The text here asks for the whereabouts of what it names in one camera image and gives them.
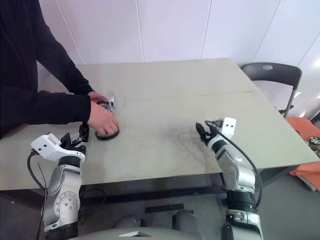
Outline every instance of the black cable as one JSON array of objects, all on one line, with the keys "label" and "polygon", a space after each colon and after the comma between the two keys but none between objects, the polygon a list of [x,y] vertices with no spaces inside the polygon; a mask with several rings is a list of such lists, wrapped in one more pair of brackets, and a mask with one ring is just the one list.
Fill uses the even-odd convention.
[{"label": "black cable", "polygon": [[43,208],[42,208],[42,211],[41,211],[41,218],[40,218],[38,231],[36,233],[36,240],[40,239],[40,229],[41,229],[41,226],[42,226],[42,223],[43,223],[43,220],[44,220],[44,212],[45,212],[47,198],[48,198],[48,189],[47,189],[46,179],[45,179],[44,173],[42,172],[42,169],[41,169],[41,167],[39,165],[39,162],[38,162],[38,167],[39,167],[39,170],[41,172],[41,175],[42,175],[42,178],[43,178],[43,181],[44,181],[44,202],[43,202]]},{"label": "black cable", "polygon": [[86,190],[84,191],[83,193],[81,193],[79,195],[79,197],[83,196],[84,194],[87,194],[89,192],[100,192],[102,193],[103,195],[103,201],[99,204],[99,206],[95,207],[94,209],[90,210],[90,211],[85,211],[85,212],[79,212],[78,215],[87,215],[87,214],[90,214],[90,213],[93,213],[94,211],[100,209],[106,202],[107,200],[107,195],[105,194],[105,192],[102,190],[102,189],[99,189],[99,188],[93,188],[93,189],[89,189],[89,190]]},{"label": "black cable", "polygon": [[234,146],[240,153],[242,153],[242,155],[248,160],[248,162],[251,164],[253,171],[258,179],[258,183],[259,183],[259,197],[256,201],[256,207],[258,207],[261,203],[261,199],[262,199],[262,192],[263,192],[263,185],[262,185],[262,180],[261,180],[261,176],[260,173],[258,172],[256,165],[254,164],[254,162],[250,159],[250,157],[240,148],[238,147],[233,141],[231,141],[229,138],[227,138],[225,135],[223,135],[221,132],[219,132],[215,127],[212,127],[212,122],[211,121],[204,121],[205,124],[211,129],[214,130],[216,134],[219,134],[221,137],[223,137],[225,140],[227,140],[232,146]]},{"label": "black cable", "polygon": [[31,165],[30,165],[30,161],[31,161],[31,158],[35,155],[38,155],[38,153],[35,151],[35,150],[32,150],[32,152],[30,152],[30,155],[28,156],[28,159],[26,161],[26,165],[27,165],[27,168],[29,170],[29,173],[32,177],[32,179],[35,181],[35,183],[40,187],[41,190],[45,190],[44,186],[42,186],[42,184],[39,182],[39,180],[36,178],[34,172],[32,171],[32,168],[31,168]]}]

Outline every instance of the black sweater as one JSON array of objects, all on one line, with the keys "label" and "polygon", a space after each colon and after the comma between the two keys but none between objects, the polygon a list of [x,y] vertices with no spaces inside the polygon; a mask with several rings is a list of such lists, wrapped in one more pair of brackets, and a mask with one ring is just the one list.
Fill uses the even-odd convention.
[{"label": "black sweater", "polygon": [[[0,0],[0,137],[21,124],[86,122],[92,91],[46,25],[39,0]],[[37,60],[74,95],[38,92]]]}]

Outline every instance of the wall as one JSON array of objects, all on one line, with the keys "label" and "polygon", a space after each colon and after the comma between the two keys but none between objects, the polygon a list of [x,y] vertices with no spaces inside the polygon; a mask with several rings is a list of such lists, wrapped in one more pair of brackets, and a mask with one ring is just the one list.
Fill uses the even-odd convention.
[{"label": "wall", "polygon": [[[319,0],[40,0],[76,64],[233,58],[303,75],[291,115],[320,109]],[[290,89],[258,83],[277,108]]]}]

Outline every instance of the chair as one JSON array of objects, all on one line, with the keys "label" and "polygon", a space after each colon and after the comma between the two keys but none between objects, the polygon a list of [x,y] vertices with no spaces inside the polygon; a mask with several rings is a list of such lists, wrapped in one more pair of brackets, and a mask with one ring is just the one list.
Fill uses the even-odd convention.
[{"label": "chair", "polygon": [[291,96],[283,115],[283,117],[286,117],[289,110],[293,107],[291,103],[295,97],[302,75],[301,69],[296,66],[273,62],[250,63],[242,66],[241,69],[252,81],[263,80],[292,86]]}]

